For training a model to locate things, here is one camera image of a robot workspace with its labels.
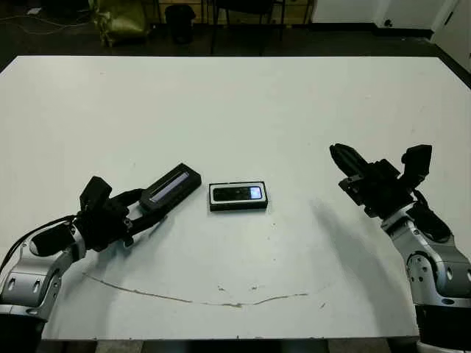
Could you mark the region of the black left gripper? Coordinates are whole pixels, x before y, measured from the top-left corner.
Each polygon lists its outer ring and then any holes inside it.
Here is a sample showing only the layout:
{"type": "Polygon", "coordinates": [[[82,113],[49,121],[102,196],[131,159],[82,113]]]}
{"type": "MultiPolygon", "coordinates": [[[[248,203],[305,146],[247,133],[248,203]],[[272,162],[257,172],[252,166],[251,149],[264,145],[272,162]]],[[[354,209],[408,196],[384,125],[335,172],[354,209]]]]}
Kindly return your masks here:
{"type": "Polygon", "coordinates": [[[160,223],[167,215],[154,210],[140,218],[128,219],[129,206],[138,202],[144,192],[136,188],[120,193],[92,210],[78,212],[78,230],[87,250],[103,251],[117,240],[127,239],[160,223]]]}

